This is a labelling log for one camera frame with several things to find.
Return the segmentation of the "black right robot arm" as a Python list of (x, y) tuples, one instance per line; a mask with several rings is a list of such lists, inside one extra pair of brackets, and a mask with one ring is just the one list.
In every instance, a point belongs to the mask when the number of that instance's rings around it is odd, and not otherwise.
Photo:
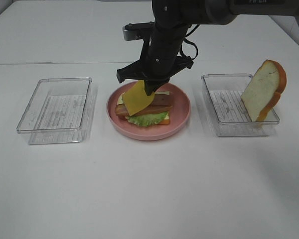
[(139, 60), (117, 70), (119, 83), (143, 80), (147, 95), (192, 67), (181, 51), (192, 25), (227, 25), (243, 14), (293, 16), (299, 26), (299, 0), (154, 0), (152, 11), (153, 22), (123, 27), (126, 41), (144, 43)]

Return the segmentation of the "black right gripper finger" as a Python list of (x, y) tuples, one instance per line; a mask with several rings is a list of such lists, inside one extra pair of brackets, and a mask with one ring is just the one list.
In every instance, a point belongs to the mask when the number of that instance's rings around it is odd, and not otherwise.
[(153, 92), (159, 89), (164, 84), (168, 83), (169, 79), (164, 81), (149, 81), (144, 80), (144, 90), (147, 96), (150, 96)]

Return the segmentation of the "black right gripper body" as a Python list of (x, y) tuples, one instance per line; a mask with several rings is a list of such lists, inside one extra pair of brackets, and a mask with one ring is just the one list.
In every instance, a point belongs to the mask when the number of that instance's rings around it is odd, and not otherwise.
[(171, 29), (154, 24), (149, 39), (143, 40), (139, 60), (117, 70), (117, 79), (164, 81), (185, 68), (192, 67), (189, 56), (178, 56), (188, 24), (180, 24)]

